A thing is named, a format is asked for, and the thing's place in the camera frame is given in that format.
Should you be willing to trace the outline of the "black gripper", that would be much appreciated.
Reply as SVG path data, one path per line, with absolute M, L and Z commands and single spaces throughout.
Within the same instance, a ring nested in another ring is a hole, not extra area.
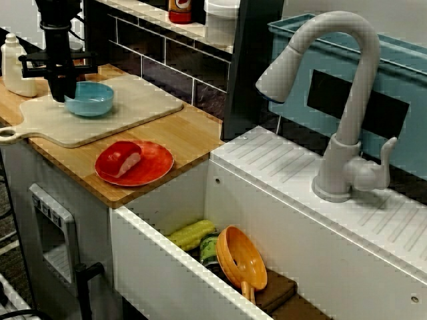
M 48 80 L 53 99 L 64 102 L 65 97 L 75 98 L 77 77 L 97 73 L 96 54 L 73 53 L 69 44 L 70 28 L 42 28 L 45 49 L 37 53 L 21 55 L 22 76 L 44 77 Z

